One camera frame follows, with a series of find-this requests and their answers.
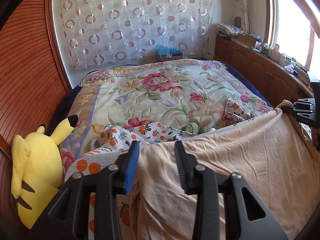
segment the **floral blanket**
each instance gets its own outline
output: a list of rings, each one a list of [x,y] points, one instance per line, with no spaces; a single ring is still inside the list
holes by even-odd
[[[90,73],[80,86],[69,112],[79,123],[61,144],[64,162],[89,152],[108,124],[130,129],[160,122],[197,135],[231,124],[225,117],[229,98],[251,117],[270,111],[218,61],[120,66]]]

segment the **box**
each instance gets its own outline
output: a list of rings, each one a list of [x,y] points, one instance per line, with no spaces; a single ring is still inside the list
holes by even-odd
[[[182,53],[181,54],[163,54],[159,55],[160,61],[164,62],[164,61],[169,61],[169,60],[176,60],[176,59],[182,59]]]
[[[238,34],[237,41],[239,41],[240,43],[242,43],[248,47],[253,47],[253,48],[255,48],[256,45],[259,43],[254,38],[252,38],[250,36],[243,35],[243,34]]]

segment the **screw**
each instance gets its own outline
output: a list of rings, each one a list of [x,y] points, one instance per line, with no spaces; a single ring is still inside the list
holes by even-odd
[[[241,179],[241,178],[242,178],[241,174],[239,174],[239,173],[237,173],[237,172],[232,173],[231,176],[232,176],[234,179]]]
[[[205,170],[205,166],[202,165],[202,164],[197,164],[195,166],[195,168],[196,168],[197,171],[204,171]]]
[[[81,178],[83,176],[83,174],[81,173],[81,172],[79,172],[79,171],[77,171],[77,172],[75,172],[74,174],[72,174],[72,177],[74,178],[74,179],[79,179],[79,178]]]
[[[108,166],[108,169],[110,171],[116,171],[117,169],[119,169],[118,165],[117,164],[111,164]]]

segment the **peach cloth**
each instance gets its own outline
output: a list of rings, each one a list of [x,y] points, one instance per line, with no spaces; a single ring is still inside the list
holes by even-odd
[[[289,239],[301,231],[319,202],[319,152],[300,124],[279,108],[183,145],[216,173],[242,174]],[[181,189],[174,142],[141,148],[136,178],[130,203],[134,239],[191,239],[196,197]],[[220,239],[225,239],[223,210],[220,194]]]

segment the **yellow stuffed toy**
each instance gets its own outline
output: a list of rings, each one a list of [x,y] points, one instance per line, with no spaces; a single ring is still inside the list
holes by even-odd
[[[63,120],[51,136],[44,126],[23,139],[16,135],[12,143],[11,193],[18,200],[22,223],[31,228],[62,184],[62,161],[58,145],[72,132],[78,116]]]

